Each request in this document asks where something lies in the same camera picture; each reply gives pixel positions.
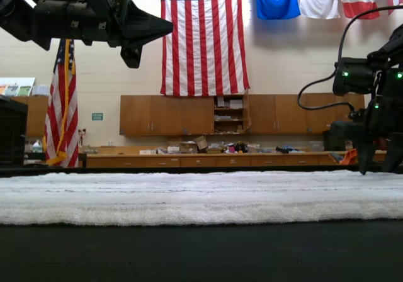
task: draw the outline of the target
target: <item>white wall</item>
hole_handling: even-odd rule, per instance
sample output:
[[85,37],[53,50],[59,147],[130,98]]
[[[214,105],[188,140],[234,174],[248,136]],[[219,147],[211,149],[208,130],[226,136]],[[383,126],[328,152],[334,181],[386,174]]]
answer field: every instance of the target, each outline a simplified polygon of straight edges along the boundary
[[[160,16],[160,0],[134,0],[136,5]],[[385,0],[377,0],[385,6]],[[341,33],[348,20],[312,20],[298,17],[286,21],[261,21],[256,17],[255,0],[243,0],[247,71],[251,93],[298,93],[310,81],[328,76],[337,59]],[[402,12],[379,19],[358,21],[349,31],[344,55],[365,57],[381,47],[392,30],[403,21]],[[36,77],[37,84],[50,84],[59,42],[49,52],[34,43],[22,43],[0,30],[0,77]],[[120,58],[120,49],[104,43],[85,47],[76,42],[79,126],[87,128],[86,143],[106,145],[160,144],[162,138],[119,136],[121,94],[159,94],[161,86],[162,40],[143,49],[139,69],[129,69]],[[331,92],[332,82],[308,92]],[[92,112],[103,112],[103,121],[91,121]]]

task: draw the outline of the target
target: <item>orange object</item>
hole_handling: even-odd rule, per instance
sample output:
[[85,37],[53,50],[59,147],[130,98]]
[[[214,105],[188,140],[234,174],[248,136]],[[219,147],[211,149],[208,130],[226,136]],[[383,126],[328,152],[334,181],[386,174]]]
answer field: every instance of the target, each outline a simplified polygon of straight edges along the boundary
[[344,155],[344,158],[342,158],[341,155],[336,154],[336,153],[329,154],[329,157],[331,159],[333,159],[335,162],[337,162],[338,164],[340,164],[342,166],[356,164],[357,156],[358,156],[358,153],[357,153],[356,149],[351,149],[351,150],[347,151],[346,155]]
[[347,151],[346,155],[344,156],[344,159],[339,164],[343,165],[355,164],[357,156],[358,156],[357,149]]

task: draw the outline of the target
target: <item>robotic arm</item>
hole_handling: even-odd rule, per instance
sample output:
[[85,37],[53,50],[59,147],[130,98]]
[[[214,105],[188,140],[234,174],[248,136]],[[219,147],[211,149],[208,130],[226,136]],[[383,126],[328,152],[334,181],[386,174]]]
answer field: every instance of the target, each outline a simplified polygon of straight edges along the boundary
[[[379,138],[387,140],[387,155],[383,171],[393,172],[403,162],[403,25],[398,27],[389,41],[366,59],[342,57],[346,32],[359,17],[375,11],[403,9],[403,6],[386,6],[365,11],[354,17],[347,25],[341,39],[338,62],[333,74],[325,79],[306,85],[298,95],[298,104],[306,110],[319,110],[332,106],[350,107],[352,121],[335,121],[330,132],[352,140],[358,152],[358,166],[365,174],[373,160]],[[344,96],[347,93],[371,94],[366,109],[355,111],[349,103],[335,103],[320,107],[306,107],[301,104],[303,91],[318,82],[334,77],[333,93]]]
[[173,24],[142,11],[132,0],[0,0],[0,27],[15,38],[49,50],[53,38],[107,42],[121,47],[129,68],[138,68],[142,47],[173,31]]

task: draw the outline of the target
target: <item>wooden cupboard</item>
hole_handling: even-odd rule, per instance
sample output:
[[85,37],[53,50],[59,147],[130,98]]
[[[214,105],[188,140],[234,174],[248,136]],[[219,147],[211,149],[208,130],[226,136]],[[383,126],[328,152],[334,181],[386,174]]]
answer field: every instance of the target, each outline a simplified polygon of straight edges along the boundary
[[[336,102],[333,93],[307,93],[305,94],[304,105],[308,107],[324,106]],[[305,111],[307,117],[307,132],[312,134],[323,134],[330,129],[332,122],[337,120],[337,107]]]
[[[218,108],[215,98],[172,98],[166,96],[122,96],[120,134],[136,135],[202,135],[234,132],[251,135],[322,134],[336,120],[347,120],[348,107],[304,110],[296,94],[244,94],[227,97],[243,99],[242,109]],[[364,97],[333,93],[308,93],[301,97],[307,106],[322,106],[349,101],[356,109],[364,108]],[[215,120],[215,115],[234,117]]]
[[120,96],[120,134],[150,135],[151,96]]
[[183,98],[181,112],[182,134],[214,133],[213,98]]
[[45,135],[45,119],[48,110],[47,96],[15,96],[12,100],[28,105],[26,136],[42,138]]
[[297,104],[296,94],[280,94],[275,96],[276,133],[304,134],[307,133],[306,110]]
[[249,95],[249,114],[251,117],[250,134],[270,135],[276,133],[275,95]]
[[120,98],[120,134],[124,136],[211,134],[213,123],[213,98]]

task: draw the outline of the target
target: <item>white fluffy blanket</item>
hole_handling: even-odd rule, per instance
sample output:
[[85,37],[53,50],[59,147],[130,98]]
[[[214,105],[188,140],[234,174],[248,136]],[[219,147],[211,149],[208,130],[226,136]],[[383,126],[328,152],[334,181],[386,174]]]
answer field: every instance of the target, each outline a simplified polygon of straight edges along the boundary
[[206,225],[403,218],[403,176],[357,172],[0,178],[0,223]]

